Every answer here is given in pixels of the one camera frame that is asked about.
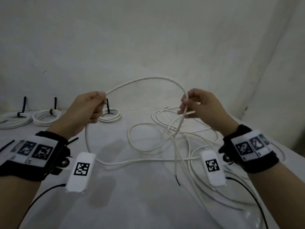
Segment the white table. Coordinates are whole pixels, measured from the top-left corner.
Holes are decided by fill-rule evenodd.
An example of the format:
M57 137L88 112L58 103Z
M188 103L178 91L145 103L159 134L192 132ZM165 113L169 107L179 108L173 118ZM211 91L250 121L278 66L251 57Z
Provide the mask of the white table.
M140 154L128 143L128 128L137 123L151 122L151 112L123 112L118 122L90 125L89 145L97 158L105 162L147 157L172 158L173 145L170 141L163 146L164 152L157 155ZM46 127L33 123L17 129L0 130L0 147L12 139L25 138L41 130L46 130ZM155 127L147 125L134 128L131 135L135 145L142 148L156 145L164 138ZM202 135L215 139L215 133L211 130L204 131ZM84 131L78 137L69 145L73 157L87 151ZM305 182L305 159L272 139L270 141L286 154L285 165ZM192 148L196 148L202 142L196 139L191 144ZM179 140L179 147L186 157L184 139ZM277 149L275 152L282 159ZM200 162L195 162L195 167L204 175ZM243 173L238 167L234 169L239 174ZM181 186L177 184L173 171L173 162L143 162L124 167L95 163L85 193L66 193L63 187L51 190L35 203L20 228L220 228L200 206L181 165L178 165ZM42 182L37 196L54 185L66 183L69 174L70 171L64 170L59 176L49 175ZM253 201L245 189L232 181L228 181L227 186L220 190L236 199ZM255 228L259 214L256 206L244 206L246 211L241 212L224 207L205 195L203 199L208 211L224 228ZM278 228L268 210L263 209L269 228Z

